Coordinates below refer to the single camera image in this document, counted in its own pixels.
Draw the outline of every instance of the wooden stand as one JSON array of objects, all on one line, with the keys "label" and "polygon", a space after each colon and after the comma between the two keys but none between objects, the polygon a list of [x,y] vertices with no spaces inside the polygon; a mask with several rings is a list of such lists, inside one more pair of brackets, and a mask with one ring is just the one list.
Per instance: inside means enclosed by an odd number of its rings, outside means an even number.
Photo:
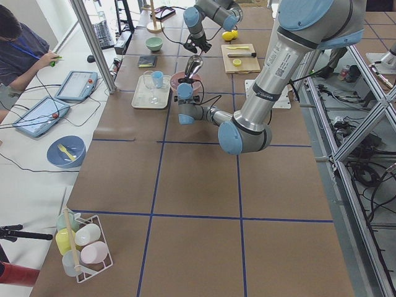
[{"label": "wooden stand", "polygon": [[149,22],[146,26],[147,30],[152,33],[161,32],[161,27],[164,28],[163,24],[160,21],[157,21],[155,18],[155,11],[154,11],[154,3],[153,0],[150,0],[150,7],[151,7],[151,15],[152,15],[152,22]]}]

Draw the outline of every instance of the dark hair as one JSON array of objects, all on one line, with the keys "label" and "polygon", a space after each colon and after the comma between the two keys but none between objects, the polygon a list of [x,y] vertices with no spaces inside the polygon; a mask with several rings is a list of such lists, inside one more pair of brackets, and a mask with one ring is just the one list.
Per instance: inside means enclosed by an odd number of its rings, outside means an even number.
[{"label": "dark hair", "polygon": [[22,28],[13,13],[0,5],[0,37],[17,38],[22,33]]}]

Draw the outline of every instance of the blue plastic container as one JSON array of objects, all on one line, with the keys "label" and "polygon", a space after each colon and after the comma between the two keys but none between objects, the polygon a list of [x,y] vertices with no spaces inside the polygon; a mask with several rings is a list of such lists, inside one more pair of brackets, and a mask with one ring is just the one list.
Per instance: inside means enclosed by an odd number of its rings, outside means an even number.
[{"label": "blue plastic container", "polygon": [[[75,157],[75,160],[72,161],[66,153],[62,152],[58,144],[62,144]],[[84,141],[80,137],[65,136],[51,144],[47,151],[47,160],[51,164],[64,169],[78,167],[82,164],[86,152]]]}]

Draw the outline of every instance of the blue joint cover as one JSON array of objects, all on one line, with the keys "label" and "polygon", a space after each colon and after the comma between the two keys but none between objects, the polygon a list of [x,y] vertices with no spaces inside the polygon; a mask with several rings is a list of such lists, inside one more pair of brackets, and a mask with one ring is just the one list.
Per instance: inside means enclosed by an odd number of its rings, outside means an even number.
[{"label": "blue joint cover", "polygon": [[278,20],[282,28],[298,31],[320,20],[334,0],[282,0],[278,8]]},{"label": "blue joint cover", "polygon": [[232,155],[239,155],[242,152],[242,137],[238,128],[231,122],[222,122],[217,132],[218,141],[222,149]]},{"label": "blue joint cover", "polygon": [[199,12],[195,7],[188,7],[183,14],[187,27],[195,26],[199,21]]},{"label": "blue joint cover", "polygon": [[179,124],[180,125],[191,125],[194,124],[194,118],[186,114],[179,114]]},{"label": "blue joint cover", "polygon": [[317,47],[317,50],[327,50],[329,48],[344,48],[346,46],[354,45],[358,43],[363,37],[363,30],[357,31],[355,33],[349,34],[347,36],[342,36],[339,38],[331,39],[325,42],[322,42]]},{"label": "blue joint cover", "polygon": [[178,97],[182,100],[190,99],[192,97],[193,89],[191,85],[186,84],[185,82],[179,84],[178,87]]},{"label": "blue joint cover", "polygon": [[238,19],[235,15],[229,15],[223,22],[223,28],[226,31],[231,31],[234,29],[236,23],[238,23]]}]

